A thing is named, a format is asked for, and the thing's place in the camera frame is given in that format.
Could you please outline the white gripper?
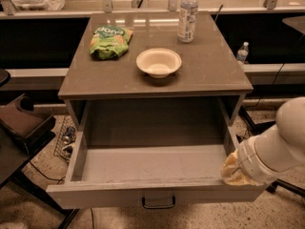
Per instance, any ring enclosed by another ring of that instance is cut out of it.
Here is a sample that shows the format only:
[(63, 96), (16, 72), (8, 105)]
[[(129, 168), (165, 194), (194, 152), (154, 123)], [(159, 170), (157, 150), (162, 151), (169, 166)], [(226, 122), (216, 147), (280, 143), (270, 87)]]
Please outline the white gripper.
[[(280, 135), (252, 136), (227, 156), (221, 175), (233, 186), (270, 184), (286, 171), (285, 158), (286, 143)], [(240, 176), (240, 170), (246, 176)]]

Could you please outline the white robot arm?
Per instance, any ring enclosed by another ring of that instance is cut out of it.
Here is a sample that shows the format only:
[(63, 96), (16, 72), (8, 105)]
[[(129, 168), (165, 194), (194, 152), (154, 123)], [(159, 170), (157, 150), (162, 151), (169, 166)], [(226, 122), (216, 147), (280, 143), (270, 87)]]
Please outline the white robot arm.
[(221, 176), (234, 186), (271, 184), (305, 164), (305, 97), (285, 102), (275, 125), (239, 144), (223, 163)]

